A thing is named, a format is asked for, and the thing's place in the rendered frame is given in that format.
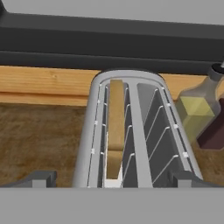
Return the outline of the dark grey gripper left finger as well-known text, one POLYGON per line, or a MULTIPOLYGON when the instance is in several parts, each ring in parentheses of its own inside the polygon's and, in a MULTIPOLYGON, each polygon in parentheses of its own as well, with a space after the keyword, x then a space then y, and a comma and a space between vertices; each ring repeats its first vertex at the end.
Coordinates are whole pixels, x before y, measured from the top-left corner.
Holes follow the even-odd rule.
POLYGON ((56 171, 34 171, 27 177, 9 184, 0 185, 0 188, 49 188, 56 186, 56 171))

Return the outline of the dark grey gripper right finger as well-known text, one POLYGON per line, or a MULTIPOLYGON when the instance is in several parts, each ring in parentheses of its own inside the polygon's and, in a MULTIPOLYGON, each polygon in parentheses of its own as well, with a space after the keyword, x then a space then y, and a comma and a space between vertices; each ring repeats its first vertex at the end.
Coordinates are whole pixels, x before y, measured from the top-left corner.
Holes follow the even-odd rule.
POLYGON ((206 182, 190 171, 181 171, 173 174, 173 185, 177 188, 195 188, 195 187, 219 187, 219 185, 206 182))

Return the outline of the silver two-slot toaster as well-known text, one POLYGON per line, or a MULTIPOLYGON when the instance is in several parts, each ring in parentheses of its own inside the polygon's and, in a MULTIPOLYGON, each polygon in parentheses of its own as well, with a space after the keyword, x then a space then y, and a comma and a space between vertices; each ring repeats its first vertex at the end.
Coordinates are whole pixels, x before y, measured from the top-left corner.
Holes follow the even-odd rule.
POLYGON ((184 171, 202 179, 164 79, 141 70, 98 73, 90 87, 73 186, 175 187, 173 174, 184 171), (107 178, 111 80, 124 85, 124 148, 117 179, 107 178))

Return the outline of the brown bread slice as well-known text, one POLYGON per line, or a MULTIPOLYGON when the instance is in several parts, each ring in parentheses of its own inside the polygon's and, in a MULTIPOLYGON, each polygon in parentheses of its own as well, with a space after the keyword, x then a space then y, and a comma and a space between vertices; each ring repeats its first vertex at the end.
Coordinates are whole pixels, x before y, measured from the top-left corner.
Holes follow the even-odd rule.
POLYGON ((108 102, 107 178, 117 179, 124 148, 124 85, 111 80, 108 102))

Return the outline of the dark red bottle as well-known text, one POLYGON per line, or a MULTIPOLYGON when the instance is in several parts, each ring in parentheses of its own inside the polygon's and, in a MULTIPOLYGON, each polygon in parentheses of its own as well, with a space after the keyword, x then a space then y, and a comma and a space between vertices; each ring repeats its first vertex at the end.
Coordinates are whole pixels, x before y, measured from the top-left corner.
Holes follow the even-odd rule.
POLYGON ((224 148, 224 94, 219 99, 220 113, 198 137, 198 145, 204 150, 224 148))

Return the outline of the clear bottle with yellow oil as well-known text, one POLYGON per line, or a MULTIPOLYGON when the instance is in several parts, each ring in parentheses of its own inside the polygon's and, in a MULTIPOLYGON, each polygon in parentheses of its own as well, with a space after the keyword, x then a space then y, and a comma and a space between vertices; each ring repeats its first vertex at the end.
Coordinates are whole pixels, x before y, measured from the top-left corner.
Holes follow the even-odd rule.
POLYGON ((178 95, 176 109, 190 144, 221 112, 217 88, 223 79, 224 62, 214 63, 198 86, 185 89, 178 95))

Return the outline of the dark grey cupboard run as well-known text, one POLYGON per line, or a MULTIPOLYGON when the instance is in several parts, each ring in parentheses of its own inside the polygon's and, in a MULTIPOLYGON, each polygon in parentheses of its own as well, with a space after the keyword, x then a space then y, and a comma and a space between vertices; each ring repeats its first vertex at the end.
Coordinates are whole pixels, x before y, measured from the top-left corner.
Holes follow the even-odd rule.
POLYGON ((205 74, 224 61, 224 25, 10 12, 0 0, 0 65, 205 74))

